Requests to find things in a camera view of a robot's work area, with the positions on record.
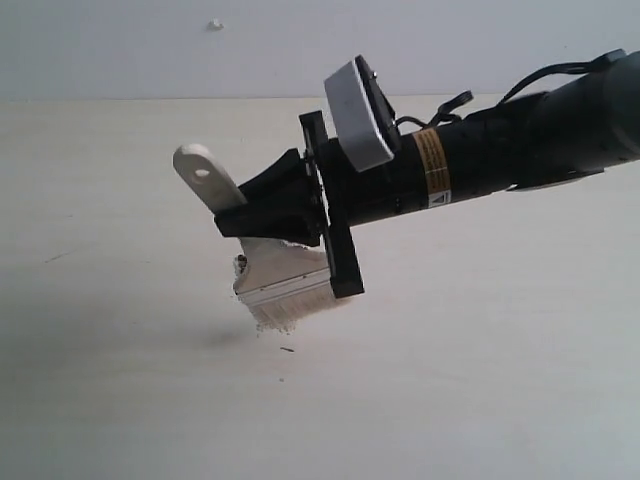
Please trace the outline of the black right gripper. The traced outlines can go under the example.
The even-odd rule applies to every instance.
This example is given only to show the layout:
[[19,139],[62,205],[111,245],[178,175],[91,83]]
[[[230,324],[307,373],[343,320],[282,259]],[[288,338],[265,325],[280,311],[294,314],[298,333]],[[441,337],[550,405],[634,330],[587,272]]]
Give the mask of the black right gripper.
[[240,185],[244,200],[214,214],[225,237],[273,238],[318,246],[325,234],[330,285],[337,299],[364,292],[350,229],[425,208],[425,169],[412,134],[400,138],[394,159],[358,172],[322,113],[299,117],[307,153],[285,151]]

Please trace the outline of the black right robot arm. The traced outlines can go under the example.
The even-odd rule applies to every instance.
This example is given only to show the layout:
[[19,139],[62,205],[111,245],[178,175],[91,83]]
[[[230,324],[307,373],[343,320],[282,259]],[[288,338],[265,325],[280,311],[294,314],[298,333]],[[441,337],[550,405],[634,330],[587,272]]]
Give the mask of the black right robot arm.
[[600,174],[639,157],[639,56],[614,50],[588,62],[549,65],[531,81],[569,82],[526,94],[515,85],[493,107],[459,116],[472,95],[442,104],[403,134],[363,59],[356,62],[372,119],[329,137],[320,112],[300,118],[306,151],[286,152],[240,190],[216,224],[227,237],[276,238],[328,251],[340,298],[363,292],[351,228],[498,191],[535,190]]

